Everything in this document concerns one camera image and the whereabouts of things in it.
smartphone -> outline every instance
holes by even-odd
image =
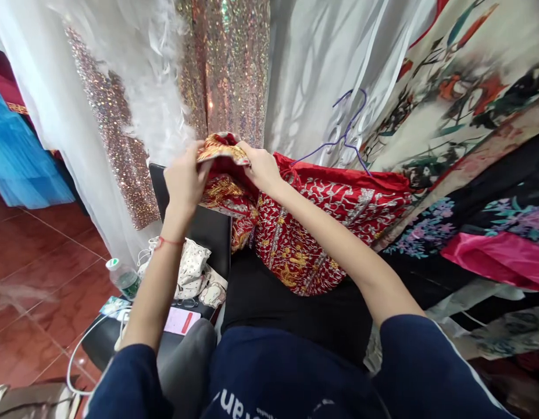
[[[190,328],[201,318],[200,313],[184,310],[183,308],[171,307],[166,319],[165,332],[185,336]]]

purple hanger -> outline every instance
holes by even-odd
[[[345,131],[345,133],[339,137],[339,139],[333,143],[324,143],[322,145],[320,145],[320,147],[318,147],[317,149],[315,149],[314,151],[312,151],[310,154],[302,157],[301,159],[299,160],[296,160],[294,162],[291,163],[291,166],[294,166],[296,163],[298,163],[299,161],[302,161],[304,159],[307,159],[308,157],[316,154],[318,151],[320,151],[323,147],[327,146],[327,145],[337,145],[341,142],[341,140],[343,140],[343,145],[345,147],[348,147],[348,148],[352,148],[355,152],[356,152],[356,156],[358,157],[358,161],[360,162],[360,164],[362,165],[362,167],[364,167],[364,170],[366,171],[366,173],[368,173],[368,175],[370,177],[373,177],[372,174],[369,172],[368,168],[366,168],[366,165],[364,164],[364,162],[362,161],[362,157],[360,156],[360,153],[358,152],[358,149],[354,146],[354,145],[350,145],[350,144],[347,144],[347,135],[349,134],[349,132],[351,131],[351,127],[352,127],[352,123],[354,122],[354,120],[360,115],[360,113],[362,112],[362,110],[364,109],[364,106],[366,106],[366,99],[367,99],[367,95],[366,95],[366,91],[361,88],[360,89],[361,92],[364,93],[364,102],[362,102],[362,106],[360,107],[360,109],[358,109],[358,111],[354,114],[354,116],[352,117],[352,119],[349,121],[349,125],[347,125],[347,129]],[[335,102],[332,106],[332,108],[335,108],[335,106],[337,106],[344,98],[346,97],[349,97],[350,95],[352,94],[352,89],[350,89],[349,91],[347,91],[347,93],[345,93],[343,96],[341,96],[337,102]]]

plastic bottle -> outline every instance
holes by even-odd
[[[133,301],[141,284],[137,272],[121,263],[117,258],[110,259],[106,263],[106,268],[110,271],[110,281],[128,300]]]

blue tulle dress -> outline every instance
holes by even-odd
[[[30,209],[74,201],[50,154],[1,95],[0,194],[10,207]]]

lap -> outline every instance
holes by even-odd
[[[222,333],[234,326],[285,330],[363,368],[372,318],[350,278],[326,294],[302,297],[246,248],[233,256]]]

